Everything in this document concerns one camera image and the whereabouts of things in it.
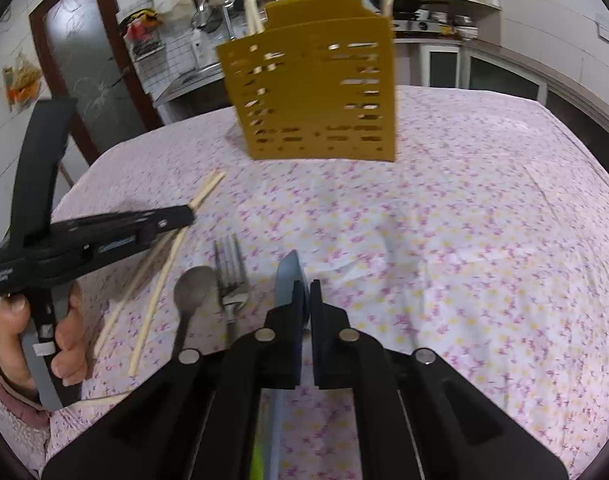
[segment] basket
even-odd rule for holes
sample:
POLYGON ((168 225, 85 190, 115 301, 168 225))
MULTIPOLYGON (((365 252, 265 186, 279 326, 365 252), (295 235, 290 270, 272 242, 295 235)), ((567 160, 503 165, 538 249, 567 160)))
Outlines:
POLYGON ((389 18, 362 0, 281 0, 217 52, 253 158, 395 160, 389 18))

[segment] hand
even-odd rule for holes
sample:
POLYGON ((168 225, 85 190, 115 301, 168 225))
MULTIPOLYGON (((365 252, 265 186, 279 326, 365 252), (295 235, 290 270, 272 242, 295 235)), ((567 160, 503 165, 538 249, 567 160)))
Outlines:
MULTIPOLYGON (((51 370, 65 386, 82 381, 87 374, 84 329, 79 309, 82 292, 74 283, 69 297, 69 313, 56 327, 56 343, 60 352, 51 361, 51 370)), ((22 295, 0 300, 0 371, 18 393, 27 397, 37 394, 36 384, 22 355, 18 336, 30 318, 30 305, 22 295)))

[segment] metal screw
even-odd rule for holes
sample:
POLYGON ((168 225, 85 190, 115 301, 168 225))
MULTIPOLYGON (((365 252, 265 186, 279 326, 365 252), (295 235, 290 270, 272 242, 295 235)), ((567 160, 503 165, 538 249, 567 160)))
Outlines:
POLYGON ((360 339, 360 332, 353 328, 343 328, 340 330, 340 339, 346 343, 355 343, 360 339))
POLYGON ((268 343, 276 338, 276 333, 270 328, 261 328, 256 330, 256 339, 261 343, 268 343))
POLYGON ((415 352, 415 358, 424 365, 430 365, 435 361, 435 353, 428 348, 421 348, 415 352))
POLYGON ((185 348, 178 354, 178 361, 184 365, 192 365, 200 361, 200 352, 194 348, 185 348))

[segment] door frame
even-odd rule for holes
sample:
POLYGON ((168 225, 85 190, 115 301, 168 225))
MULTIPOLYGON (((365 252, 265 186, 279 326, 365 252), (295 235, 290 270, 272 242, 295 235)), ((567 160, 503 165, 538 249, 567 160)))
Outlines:
POLYGON ((467 90, 469 89, 471 84, 471 58, 475 57, 476 59, 491 63, 492 65, 503 68, 504 70, 508 70, 509 72, 513 72, 514 74, 535 83, 538 86, 538 96, 536 101, 542 106, 546 106, 546 98, 548 95, 548 84, 546 79, 537 76, 536 74, 529 72, 528 70, 525 70, 524 68, 521 68, 511 62, 499 59, 495 56, 483 54, 482 52, 473 51, 468 48, 463 48, 462 56, 462 77, 460 78, 462 83, 461 88, 466 88, 467 90))
MULTIPOLYGON (((66 84, 56 60, 49 49, 49 42, 44 27, 44 19, 47 13, 60 0, 43 0, 29 15, 31 34, 38 54, 38 60, 44 73, 44 79, 49 86, 53 97, 70 97, 66 84)), ((98 9, 102 23, 107 33, 107 39, 113 51, 114 59, 118 65, 120 73, 123 74, 122 80, 131 96, 131 99, 138 110, 142 123, 147 131, 162 127, 162 120, 158 112, 153 107, 149 96, 142 89, 142 84, 134 69, 131 57, 120 35, 116 13, 118 12, 118 0, 98 0, 98 9)), ((71 135, 78 145, 80 153, 91 165, 99 156, 100 152, 93 143, 89 131, 87 130, 82 118, 76 112, 72 117, 71 135)))
POLYGON ((453 45, 436 45, 422 44, 420 45, 420 73, 422 77, 422 86, 431 86, 431 53, 433 52, 450 52, 457 54, 455 62, 455 88, 460 88, 460 67, 462 64, 462 54, 459 46, 453 45))

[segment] fork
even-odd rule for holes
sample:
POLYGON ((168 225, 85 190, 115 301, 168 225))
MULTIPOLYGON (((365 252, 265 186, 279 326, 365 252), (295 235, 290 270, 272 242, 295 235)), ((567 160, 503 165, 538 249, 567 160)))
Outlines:
POLYGON ((236 339, 235 315, 249 301, 249 280, 236 235, 214 241, 220 306, 226 317, 227 346, 236 339))

